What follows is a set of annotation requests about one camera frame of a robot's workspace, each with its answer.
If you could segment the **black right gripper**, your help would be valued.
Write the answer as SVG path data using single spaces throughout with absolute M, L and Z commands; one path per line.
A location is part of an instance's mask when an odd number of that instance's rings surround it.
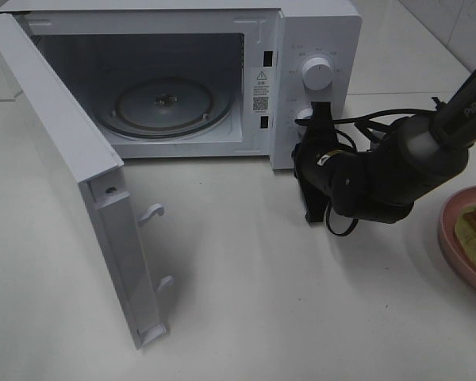
M 293 151 L 294 175 L 305 205 L 305 219 L 322 223 L 329 198 L 367 196 L 366 154 L 339 141 L 330 102 L 312 102 L 309 122 Z

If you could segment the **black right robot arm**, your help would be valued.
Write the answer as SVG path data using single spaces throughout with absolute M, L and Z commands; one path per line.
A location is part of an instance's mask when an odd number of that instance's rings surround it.
M 459 175 L 476 142 L 476 68 L 448 102 L 434 110 L 390 109 L 335 119 L 327 102 L 313 102 L 292 158 L 308 223 L 332 213 L 393 224 L 415 201 Z

